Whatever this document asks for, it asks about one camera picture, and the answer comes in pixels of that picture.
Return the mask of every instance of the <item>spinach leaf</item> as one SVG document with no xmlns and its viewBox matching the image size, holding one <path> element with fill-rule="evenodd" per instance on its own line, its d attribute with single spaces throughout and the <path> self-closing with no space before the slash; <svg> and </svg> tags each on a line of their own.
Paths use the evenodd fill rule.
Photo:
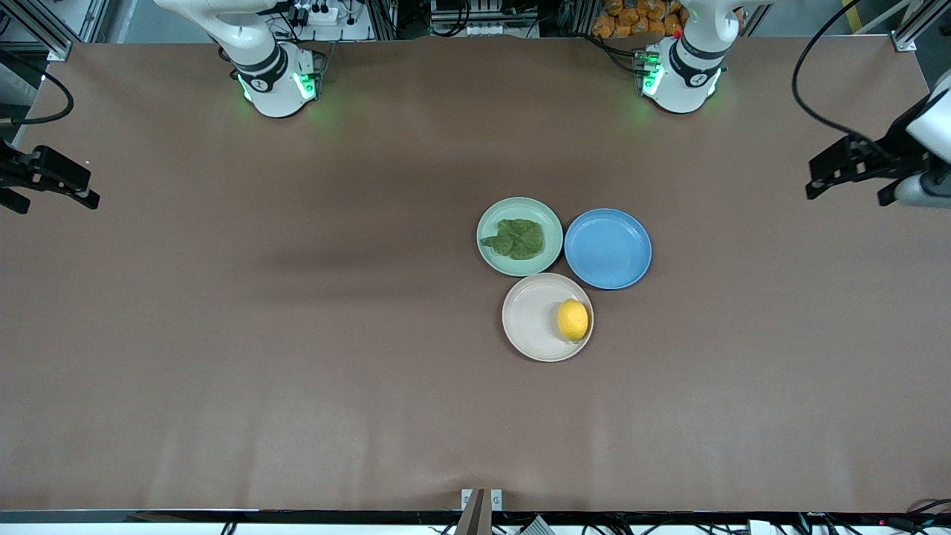
<svg viewBox="0 0 951 535">
<path fill-rule="evenodd" d="M 503 219 L 498 222 L 498 235 L 482 238 L 479 243 L 513 260 L 529 260 L 545 248 L 545 235 L 535 221 Z"/>
</svg>

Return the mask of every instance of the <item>white plate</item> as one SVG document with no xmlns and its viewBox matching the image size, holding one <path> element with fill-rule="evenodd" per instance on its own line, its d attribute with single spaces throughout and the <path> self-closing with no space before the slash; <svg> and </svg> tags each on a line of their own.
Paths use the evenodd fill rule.
<svg viewBox="0 0 951 535">
<path fill-rule="evenodd" d="M 569 342 L 558 330 L 558 307 L 567 299 L 577 299 L 588 309 L 588 332 L 577 343 Z M 594 309 L 585 290 L 575 281 L 554 273 L 526 277 L 509 290 L 502 304 L 502 327 L 509 341 L 525 356 L 555 363 L 581 350 L 594 329 Z"/>
</svg>

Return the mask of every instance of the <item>yellow lemon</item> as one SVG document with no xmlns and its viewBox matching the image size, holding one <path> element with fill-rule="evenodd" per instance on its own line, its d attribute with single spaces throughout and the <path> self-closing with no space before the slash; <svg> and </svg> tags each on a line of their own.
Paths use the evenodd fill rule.
<svg viewBox="0 0 951 535">
<path fill-rule="evenodd" d="M 569 299 L 558 307 L 558 330 L 565 338 L 577 342 L 588 332 L 588 309 L 576 299 Z"/>
</svg>

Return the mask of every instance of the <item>brown tabletop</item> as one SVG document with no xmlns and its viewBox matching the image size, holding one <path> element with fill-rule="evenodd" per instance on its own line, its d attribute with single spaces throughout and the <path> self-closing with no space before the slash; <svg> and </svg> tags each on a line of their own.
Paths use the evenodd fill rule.
<svg viewBox="0 0 951 535">
<path fill-rule="evenodd" d="M 666 114 L 597 48 L 338 47 L 266 119 L 211 45 L 82 46 L 30 128 L 89 211 L 0 214 L 0 507 L 899 510 L 951 494 L 951 212 L 883 182 L 804 195 L 839 135 L 789 92 L 801 39 L 740 40 Z M 880 135 L 925 86 L 883 37 L 822 41 L 805 97 Z M 44 85 L 37 112 L 62 97 Z M 571 360 L 521 357 L 493 202 L 621 208 L 653 264 L 589 288 Z M 570 274 L 564 259 L 554 272 Z"/>
</svg>

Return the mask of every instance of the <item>glowing green light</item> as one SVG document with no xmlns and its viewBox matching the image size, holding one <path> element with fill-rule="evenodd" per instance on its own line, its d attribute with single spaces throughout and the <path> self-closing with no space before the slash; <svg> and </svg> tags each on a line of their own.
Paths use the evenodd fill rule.
<svg viewBox="0 0 951 535">
<path fill-rule="evenodd" d="M 238 75 L 238 81 L 241 82 L 241 87 L 244 89 L 244 100 L 251 102 L 251 93 L 247 92 L 247 84 L 241 78 L 241 75 Z"/>
<path fill-rule="evenodd" d="M 713 79 L 710 80 L 710 89 L 707 91 L 707 96 L 711 96 L 714 91 L 716 91 L 716 81 L 720 79 L 720 73 L 723 72 L 722 69 L 717 69 L 716 73 L 713 74 Z"/>
<path fill-rule="evenodd" d="M 314 82 L 311 81 L 310 76 L 308 75 L 299 75 L 296 72 L 294 73 L 294 82 L 297 83 L 298 89 L 301 90 L 301 96 L 305 100 L 310 100 L 314 98 Z"/>
<path fill-rule="evenodd" d="M 644 78 L 644 92 L 648 95 L 653 95 L 657 92 L 657 86 L 660 85 L 661 78 L 664 77 L 664 68 L 658 67 L 657 70 L 648 74 Z"/>
</svg>

